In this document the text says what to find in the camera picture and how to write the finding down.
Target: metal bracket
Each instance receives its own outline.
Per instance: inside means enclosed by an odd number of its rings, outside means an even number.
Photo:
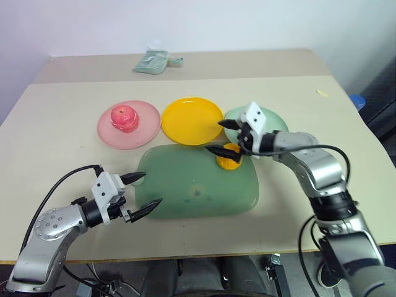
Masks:
[[[265,258],[265,271],[268,279],[274,281],[279,297],[290,297],[290,289],[286,279],[286,273],[280,264],[280,254],[272,254],[271,258]]]
[[[131,219],[129,214],[128,214],[128,209],[126,209],[123,205],[119,207],[119,211],[121,212],[121,215],[124,218],[124,221],[127,223]]]

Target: beige tabletop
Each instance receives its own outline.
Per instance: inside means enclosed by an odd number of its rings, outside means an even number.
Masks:
[[[116,150],[97,136],[98,118],[111,105],[143,100],[160,113],[172,101],[198,96],[224,113],[250,101],[277,112],[290,131],[315,135],[343,149],[351,161],[350,194],[359,201],[378,243],[396,241],[396,170],[337,81],[305,50],[245,53],[189,53],[183,68],[158,76],[135,74],[142,55],[55,58],[17,102],[0,127],[0,223],[2,263],[15,261],[31,217],[50,187],[65,173],[102,164],[112,173],[137,168],[149,148],[172,144],[163,131],[148,144]],[[219,140],[225,140],[224,133]],[[312,214],[294,174],[271,158],[254,160],[259,203],[227,217],[122,219],[80,236],[68,260],[136,260],[224,254],[289,252],[299,228]],[[45,209],[90,197],[95,177],[79,173],[61,185]],[[134,188],[127,206],[136,209]],[[303,249],[314,249],[309,236]]]

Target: green tray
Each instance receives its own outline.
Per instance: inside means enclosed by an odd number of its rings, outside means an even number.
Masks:
[[[135,188],[137,206],[163,199],[150,218],[234,215],[252,209],[259,198],[249,157],[237,170],[227,171],[203,147],[161,145],[143,155],[139,171],[147,175]]]

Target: apple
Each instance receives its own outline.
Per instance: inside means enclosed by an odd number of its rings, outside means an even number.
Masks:
[[[132,107],[118,105],[111,110],[111,123],[125,133],[130,133],[137,128],[139,116]]]

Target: small yellow bowl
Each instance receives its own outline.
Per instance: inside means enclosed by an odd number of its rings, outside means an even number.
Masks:
[[[223,147],[228,150],[233,150],[234,152],[237,153],[241,151],[241,148],[239,147],[238,144],[225,144]],[[216,156],[216,161],[217,164],[220,167],[222,167],[224,170],[235,170],[242,164],[242,158],[241,161],[239,161],[239,163],[236,163],[231,159]]]

